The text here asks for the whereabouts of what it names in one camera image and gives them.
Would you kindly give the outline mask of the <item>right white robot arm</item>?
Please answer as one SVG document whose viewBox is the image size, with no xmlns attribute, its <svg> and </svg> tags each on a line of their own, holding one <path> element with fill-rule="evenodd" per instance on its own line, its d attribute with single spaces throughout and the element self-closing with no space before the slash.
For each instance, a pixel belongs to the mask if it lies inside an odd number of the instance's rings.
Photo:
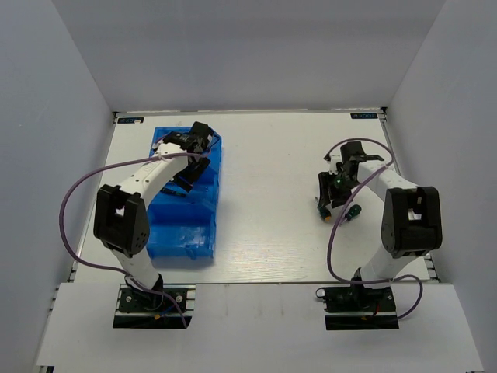
<svg viewBox="0 0 497 373">
<path fill-rule="evenodd" d="M 365 138 L 350 138 L 335 144 L 340 153 L 328 151 L 328 170 L 318 175 L 318 212 L 333 219 L 326 264 L 329 273 L 343 284 L 356 285 L 351 302 L 362 310 L 379 299 L 377 288 L 405 279 L 403 269 L 412 261 L 439 249 L 443 241 L 440 194 L 433 186 L 419 186 L 394 169 L 393 158 L 368 154 Z M 383 203 L 380 244 L 369 261 L 350 280 L 340 277 L 332 266 L 334 235 L 346 221 L 357 194 L 368 188 Z"/>
</svg>

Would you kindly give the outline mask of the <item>blue handle red screwdriver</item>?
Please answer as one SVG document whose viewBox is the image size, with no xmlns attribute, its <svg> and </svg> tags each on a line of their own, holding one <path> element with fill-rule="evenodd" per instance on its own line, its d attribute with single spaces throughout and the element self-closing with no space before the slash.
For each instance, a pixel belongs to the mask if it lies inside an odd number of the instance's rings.
<svg viewBox="0 0 497 373">
<path fill-rule="evenodd" d="M 192 185 L 192 183 L 187 180 L 187 179 L 184 179 L 183 177 L 181 176 L 175 176 L 174 177 L 174 182 L 177 184 L 177 185 L 183 185 L 183 184 L 186 184 L 186 185 Z"/>
</svg>

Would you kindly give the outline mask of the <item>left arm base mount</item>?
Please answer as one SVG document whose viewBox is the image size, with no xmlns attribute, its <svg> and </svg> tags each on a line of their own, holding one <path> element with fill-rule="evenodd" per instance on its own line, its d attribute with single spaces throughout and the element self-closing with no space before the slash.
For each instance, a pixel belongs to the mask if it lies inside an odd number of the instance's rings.
<svg viewBox="0 0 497 373">
<path fill-rule="evenodd" d="M 164 296 L 141 292 L 126 284 L 120 285 L 113 317 L 114 329 L 185 329 L 194 311 L 194 285 L 164 286 L 163 291 L 178 304 Z"/>
</svg>

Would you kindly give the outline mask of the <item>black green precision screwdriver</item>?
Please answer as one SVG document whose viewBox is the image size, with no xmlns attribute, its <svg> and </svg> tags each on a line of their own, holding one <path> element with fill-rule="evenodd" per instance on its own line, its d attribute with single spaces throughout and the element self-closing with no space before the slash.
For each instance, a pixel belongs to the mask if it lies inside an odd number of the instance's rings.
<svg viewBox="0 0 497 373">
<path fill-rule="evenodd" d="M 161 189 L 161 192 L 163 194 L 167 194 L 167 195 L 171 195 L 171 196 L 186 197 L 185 193 L 182 193 L 182 192 L 179 192 L 179 191 L 176 191 L 176 190 L 172 190 L 172 189 L 169 189 L 169 188 L 166 188 L 166 187 L 163 187 Z"/>
</svg>

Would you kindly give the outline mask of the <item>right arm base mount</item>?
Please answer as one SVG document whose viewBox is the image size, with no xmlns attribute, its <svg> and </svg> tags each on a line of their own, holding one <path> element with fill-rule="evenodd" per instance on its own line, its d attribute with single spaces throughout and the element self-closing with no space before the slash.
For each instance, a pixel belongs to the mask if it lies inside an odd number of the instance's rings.
<svg viewBox="0 0 497 373">
<path fill-rule="evenodd" d="M 363 285 L 321 287 L 315 297 L 324 305 L 328 331 L 399 329 L 393 291 Z"/>
</svg>

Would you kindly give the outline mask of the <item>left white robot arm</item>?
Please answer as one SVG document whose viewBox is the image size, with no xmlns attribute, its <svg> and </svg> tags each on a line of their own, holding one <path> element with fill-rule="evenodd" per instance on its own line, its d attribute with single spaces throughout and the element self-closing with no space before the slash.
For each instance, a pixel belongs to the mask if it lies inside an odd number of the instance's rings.
<svg viewBox="0 0 497 373">
<path fill-rule="evenodd" d="M 152 145 L 153 153 L 131 176 L 117 185 L 102 185 L 96 197 L 94 236 L 117 258 L 137 300 L 148 310 L 164 301 L 163 280 L 147 251 L 148 207 L 168 183 L 189 192 L 210 160 L 217 134 L 194 122 L 187 132 L 170 131 Z"/>
</svg>

